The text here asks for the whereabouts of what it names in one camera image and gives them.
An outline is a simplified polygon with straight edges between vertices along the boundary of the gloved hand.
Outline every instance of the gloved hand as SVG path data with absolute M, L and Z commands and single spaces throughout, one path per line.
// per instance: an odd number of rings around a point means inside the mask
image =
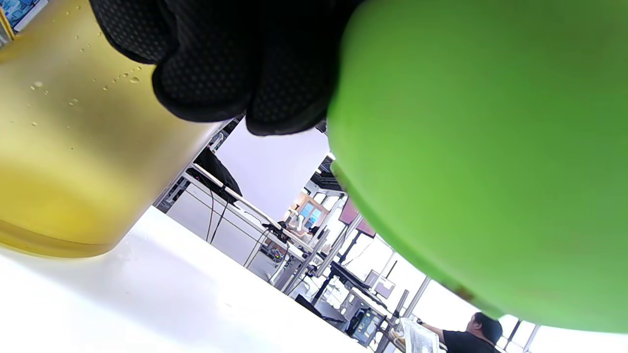
M 109 43 L 156 65 L 153 88 L 174 115 L 212 122 L 247 111 L 256 135 L 325 117 L 340 35 L 355 5 L 334 0 L 90 0 Z

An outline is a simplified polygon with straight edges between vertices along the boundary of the yellow plastic bottle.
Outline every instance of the yellow plastic bottle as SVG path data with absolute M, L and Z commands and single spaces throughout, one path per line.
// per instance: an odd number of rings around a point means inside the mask
M 0 48 L 0 243 L 111 250 L 215 132 L 172 116 L 152 67 L 113 50 L 89 2 L 54 0 Z

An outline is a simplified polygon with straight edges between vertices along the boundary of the black hair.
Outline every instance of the black hair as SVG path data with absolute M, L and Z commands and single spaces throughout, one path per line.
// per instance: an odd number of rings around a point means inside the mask
M 316 232 L 318 232 L 318 229 L 319 229 L 319 228 L 320 228 L 320 227 L 318 227 L 317 225 L 315 225 L 314 227 L 310 228 L 310 233 L 311 233 L 313 236 L 315 236 L 315 235 L 316 235 Z M 318 235 L 317 239 L 320 239 L 322 236 L 323 236 L 323 232 L 321 232 L 321 233 Z
M 475 313 L 474 321 L 482 325 L 481 331 L 484 337 L 493 342 L 493 344 L 497 344 L 499 337 L 502 337 L 504 333 L 502 324 L 483 313 Z

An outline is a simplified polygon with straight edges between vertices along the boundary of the plastic bag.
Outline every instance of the plastic bag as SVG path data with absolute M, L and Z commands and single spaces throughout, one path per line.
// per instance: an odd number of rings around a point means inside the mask
M 438 336 L 408 318 L 401 319 L 406 353 L 438 353 Z

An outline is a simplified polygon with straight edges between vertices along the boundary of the workbench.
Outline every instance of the workbench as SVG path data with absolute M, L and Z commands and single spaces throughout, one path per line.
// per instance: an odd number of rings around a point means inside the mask
M 0 248 L 0 283 L 0 352 L 365 352 L 153 207 L 96 258 Z

